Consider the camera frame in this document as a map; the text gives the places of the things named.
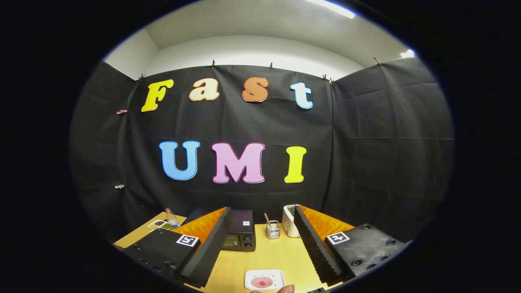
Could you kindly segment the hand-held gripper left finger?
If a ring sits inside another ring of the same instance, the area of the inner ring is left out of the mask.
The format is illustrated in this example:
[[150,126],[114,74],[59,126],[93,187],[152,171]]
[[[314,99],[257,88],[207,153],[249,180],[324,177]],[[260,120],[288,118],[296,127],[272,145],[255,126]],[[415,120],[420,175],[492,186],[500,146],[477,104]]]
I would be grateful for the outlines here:
[[223,207],[175,230],[159,227],[122,252],[169,281],[205,287],[227,237],[230,212]]

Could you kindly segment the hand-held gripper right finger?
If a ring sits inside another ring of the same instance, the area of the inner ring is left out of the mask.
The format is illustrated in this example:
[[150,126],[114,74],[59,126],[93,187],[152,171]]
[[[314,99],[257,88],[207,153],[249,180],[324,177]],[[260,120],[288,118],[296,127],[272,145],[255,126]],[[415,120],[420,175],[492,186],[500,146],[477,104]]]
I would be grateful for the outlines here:
[[381,267],[407,244],[372,224],[352,226],[303,205],[294,224],[321,282],[332,286]]

